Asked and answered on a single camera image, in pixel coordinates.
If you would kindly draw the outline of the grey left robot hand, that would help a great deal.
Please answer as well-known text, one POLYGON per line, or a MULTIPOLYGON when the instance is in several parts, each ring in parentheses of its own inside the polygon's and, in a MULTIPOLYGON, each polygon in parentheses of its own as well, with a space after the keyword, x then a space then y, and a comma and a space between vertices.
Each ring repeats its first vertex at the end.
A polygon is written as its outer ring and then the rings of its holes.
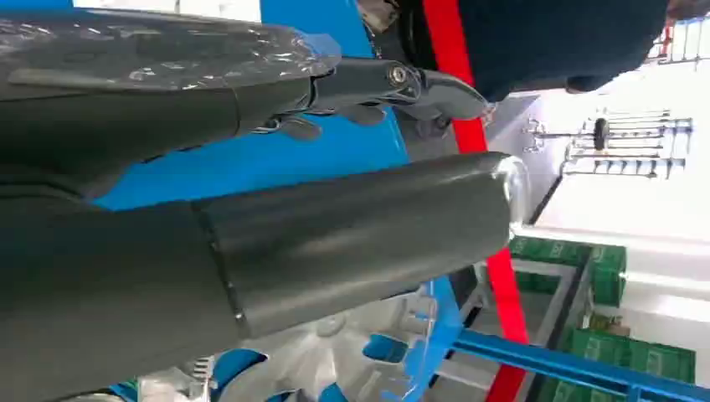
POLYGON ((53 401, 344 312, 496 254, 527 169, 500 152, 111 211, 132 165, 395 106, 472 119, 453 76, 326 35, 175 13, 1 13, 1 388, 53 401))

